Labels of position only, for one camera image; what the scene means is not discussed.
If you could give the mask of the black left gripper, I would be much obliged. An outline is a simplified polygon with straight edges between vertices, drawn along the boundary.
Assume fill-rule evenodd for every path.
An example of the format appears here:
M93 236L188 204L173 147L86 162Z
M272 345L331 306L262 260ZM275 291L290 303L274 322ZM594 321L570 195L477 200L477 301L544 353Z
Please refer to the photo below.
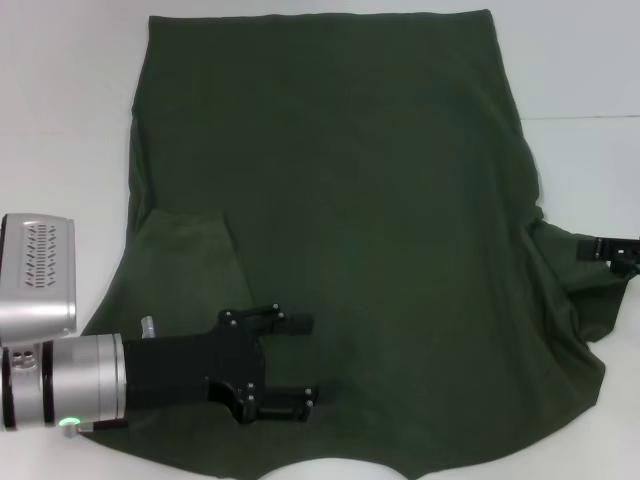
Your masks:
M288 315L273 303L223 310L204 333L127 340L125 413L215 402L226 406L240 424L257 419L306 423L319 389L266 389L259 337L306 336L313 328L311 314Z

